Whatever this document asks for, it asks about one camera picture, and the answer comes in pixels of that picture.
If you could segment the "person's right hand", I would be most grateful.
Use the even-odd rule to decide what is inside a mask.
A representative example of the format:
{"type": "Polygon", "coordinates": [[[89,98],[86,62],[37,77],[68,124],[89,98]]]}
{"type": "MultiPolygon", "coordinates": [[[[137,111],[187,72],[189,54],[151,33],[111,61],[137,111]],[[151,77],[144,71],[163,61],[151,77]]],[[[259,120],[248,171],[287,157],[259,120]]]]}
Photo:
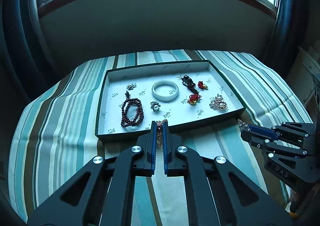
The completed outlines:
{"type": "Polygon", "coordinates": [[[291,190],[289,211],[296,217],[319,214],[319,184],[308,193],[297,193],[291,190]]]}

